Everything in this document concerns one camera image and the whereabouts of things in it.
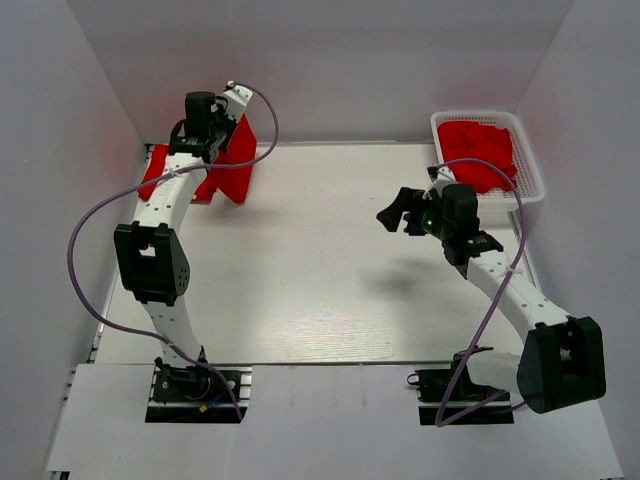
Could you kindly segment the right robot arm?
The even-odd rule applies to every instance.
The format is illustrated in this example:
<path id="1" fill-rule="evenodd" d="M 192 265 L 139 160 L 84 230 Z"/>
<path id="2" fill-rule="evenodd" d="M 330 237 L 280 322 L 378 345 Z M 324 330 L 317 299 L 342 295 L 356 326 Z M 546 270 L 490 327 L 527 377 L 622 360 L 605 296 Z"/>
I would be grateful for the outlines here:
<path id="1" fill-rule="evenodd" d="M 447 262 L 491 299 L 523 342 L 519 354 L 482 347 L 477 339 L 454 356 L 443 392 L 472 399 L 488 389 L 519 395 L 538 414 L 597 400 L 606 393 L 602 330 L 546 298 L 481 230 L 478 200 L 467 185 L 429 191 L 403 187 L 376 218 L 389 232 L 438 239 Z"/>

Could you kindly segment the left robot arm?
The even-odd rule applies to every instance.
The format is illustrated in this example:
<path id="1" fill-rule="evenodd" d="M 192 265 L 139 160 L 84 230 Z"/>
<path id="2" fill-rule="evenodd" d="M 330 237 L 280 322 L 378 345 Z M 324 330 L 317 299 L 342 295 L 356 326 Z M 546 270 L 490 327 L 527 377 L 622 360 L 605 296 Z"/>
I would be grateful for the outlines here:
<path id="1" fill-rule="evenodd" d="M 155 332 L 167 341 L 156 361 L 160 371 L 188 398 L 199 399 L 211 387 L 211 374 L 180 357 L 181 350 L 204 363 L 204 348 L 196 339 L 184 294 L 190 266 L 178 238 L 193 196 L 230 139 L 237 117 L 228 116 L 229 98 L 212 92 L 191 92 L 185 99 L 185 118 L 171 132 L 162 174 L 141 213 L 120 224 L 114 242 L 121 281 L 151 318 Z"/>

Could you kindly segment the red shirts pile in basket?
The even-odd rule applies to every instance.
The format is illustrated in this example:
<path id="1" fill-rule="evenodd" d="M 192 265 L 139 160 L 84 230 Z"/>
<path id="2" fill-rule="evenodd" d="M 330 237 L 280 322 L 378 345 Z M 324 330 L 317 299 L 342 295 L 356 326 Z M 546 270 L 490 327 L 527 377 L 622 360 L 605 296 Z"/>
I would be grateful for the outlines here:
<path id="1" fill-rule="evenodd" d="M 518 169 L 513 161 L 513 144 L 506 128 L 482 125 L 473 121 L 448 121 L 437 128 L 445 163 L 471 158 L 493 165 L 506 175 L 513 186 Z M 460 183 L 471 186 L 478 194 L 493 189 L 512 190 L 511 185 L 495 170 L 478 162 L 462 162 L 451 167 Z"/>

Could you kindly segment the white plastic basket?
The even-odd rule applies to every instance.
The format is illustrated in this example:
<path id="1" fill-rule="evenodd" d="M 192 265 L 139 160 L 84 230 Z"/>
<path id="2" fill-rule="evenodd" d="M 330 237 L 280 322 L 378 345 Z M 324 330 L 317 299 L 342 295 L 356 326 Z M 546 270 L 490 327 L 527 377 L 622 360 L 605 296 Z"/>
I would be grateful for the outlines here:
<path id="1" fill-rule="evenodd" d="M 535 157 L 531 151 L 528 140 L 518 119 L 505 111 L 441 111 L 431 116 L 431 130 L 436 149 L 436 155 L 440 164 L 445 163 L 440 148 L 437 128 L 448 121 L 473 121 L 482 125 L 492 125 L 497 128 L 506 128 L 511 136 L 513 144 L 513 161 L 518 169 L 515 176 L 517 182 L 513 186 L 510 179 L 491 164 L 482 160 L 464 158 L 465 162 L 478 162 L 492 168 L 501 174 L 511 185 L 512 190 L 503 192 L 493 189 L 486 194 L 478 194 L 479 212 L 483 218 L 497 217 L 517 209 L 515 194 L 518 194 L 522 202 L 535 203 L 544 198 L 545 188 L 537 167 Z"/>

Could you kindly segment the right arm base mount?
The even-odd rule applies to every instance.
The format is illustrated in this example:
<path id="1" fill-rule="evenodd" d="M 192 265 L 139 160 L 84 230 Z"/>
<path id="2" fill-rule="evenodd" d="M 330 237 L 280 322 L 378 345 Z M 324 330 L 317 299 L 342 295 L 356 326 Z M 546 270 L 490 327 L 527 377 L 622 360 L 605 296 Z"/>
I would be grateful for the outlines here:
<path id="1" fill-rule="evenodd" d="M 438 408 L 452 375 L 453 370 L 449 368 L 428 368 L 415 370 L 407 377 L 407 384 L 417 390 L 421 426 L 435 425 Z M 464 373 L 449 397 L 443 418 L 447 419 L 496 393 L 497 390 L 493 387 L 472 384 L 468 374 Z M 455 420 L 453 425 L 510 425 L 514 423 L 510 407 L 510 394 L 505 393 L 480 409 Z"/>

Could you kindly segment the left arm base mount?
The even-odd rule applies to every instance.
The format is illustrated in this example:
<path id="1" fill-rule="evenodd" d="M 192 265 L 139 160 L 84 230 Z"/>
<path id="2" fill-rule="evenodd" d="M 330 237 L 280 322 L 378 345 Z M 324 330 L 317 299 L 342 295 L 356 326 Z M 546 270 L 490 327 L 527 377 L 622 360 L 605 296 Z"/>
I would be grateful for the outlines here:
<path id="1" fill-rule="evenodd" d="M 209 370 L 154 367 L 145 422 L 149 424 L 239 424 L 230 391 L 242 415 L 249 407 L 252 368 L 223 367 L 221 380 Z"/>

